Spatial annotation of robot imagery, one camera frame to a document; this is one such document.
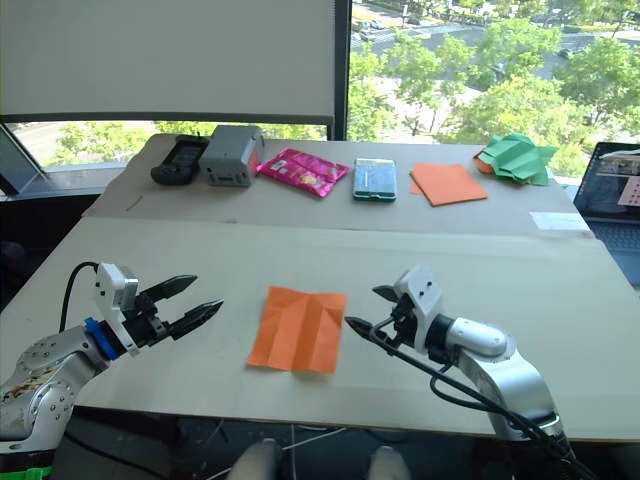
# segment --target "black device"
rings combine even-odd
[[[640,145],[599,142],[573,203],[629,283],[640,286]]]
[[[163,162],[151,169],[151,178],[160,185],[188,185],[198,172],[198,161],[207,145],[208,137],[178,135]]]

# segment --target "table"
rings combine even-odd
[[[273,158],[283,148],[292,147],[349,166],[353,166],[357,157],[395,160],[398,199],[379,204],[351,198],[351,174],[324,199],[264,177],[249,189],[213,188],[204,175],[199,175],[188,188],[162,187],[153,182],[149,170],[161,162],[173,145],[173,135],[152,137],[86,215],[349,230],[548,235],[536,228],[529,212],[577,213],[554,181],[548,188],[522,186],[477,172],[471,166],[471,158],[480,146],[267,141],[265,158]],[[467,165],[489,198],[431,208],[424,196],[409,193],[409,171],[418,161]]]
[[[366,148],[375,153],[373,146]],[[348,189],[340,188],[346,196]],[[231,215],[231,203],[224,205]],[[565,200],[565,211],[570,206]],[[81,392],[80,405],[490,434],[486,415],[439,400],[428,391],[424,374],[346,325],[334,375],[246,366],[269,285],[344,292],[347,314],[377,320],[389,304],[370,288],[423,263],[442,285],[447,314],[499,323],[514,334],[523,355],[545,376],[570,438],[640,440],[640,380],[629,368],[640,362],[640,301],[595,239],[531,230],[528,236],[506,230],[501,235],[392,232],[266,225],[265,219],[249,224],[190,215],[187,220],[92,215],[74,227],[0,316],[2,380],[25,347],[57,328],[70,270],[83,260],[107,261],[130,267],[141,288],[176,274],[199,276],[188,290],[159,305],[165,320],[215,298],[225,304],[178,342],[167,340],[114,362]],[[450,223],[456,223],[452,216]],[[486,231],[481,222],[475,225]],[[70,326],[98,314],[91,272],[81,273],[76,285]]]

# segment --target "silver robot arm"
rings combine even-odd
[[[88,318],[84,327],[38,340],[0,385],[0,474],[48,475],[75,399],[89,380],[121,355],[135,356],[167,337],[177,340],[211,318],[222,300],[202,304],[174,323],[157,316],[155,302],[195,280],[173,277],[136,295],[138,280],[128,270],[100,264],[94,298],[104,320]]]
[[[549,388],[507,331],[497,325],[444,315],[442,291],[424,266],[410,269],[393,286],[375,287],[373,291],[394,303],[391,316],[377,325],[357,317],[347,317],[347,323],[390,355],[480,400],[454,399],[454,403],[488,413],[496,436],[512,447],[518,479],[557,475],[595,478],[575,461]],[[390,324],[396,332],[394,338],[383,331]],[[435,370],[402,352],[402,344],[446,367]],[[477,391],[444,375],[449,366],[458,367]],[[451,401],[434,387],[432,381],[434,393]],[[574,465],[582,473],[575,475],[565,468]]]

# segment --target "pink snack bag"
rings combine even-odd
[[[286,148],[258,166],[258,172],[294,187],[326,197],[349,167],[314,155]]]

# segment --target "orange origami paper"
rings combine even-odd
[[[247,363],[282,370],[334,373],[347,296],[269,287]]]
[[[469,171],[459,164],[417,163],[411,177],[434,207],[489,196]]]

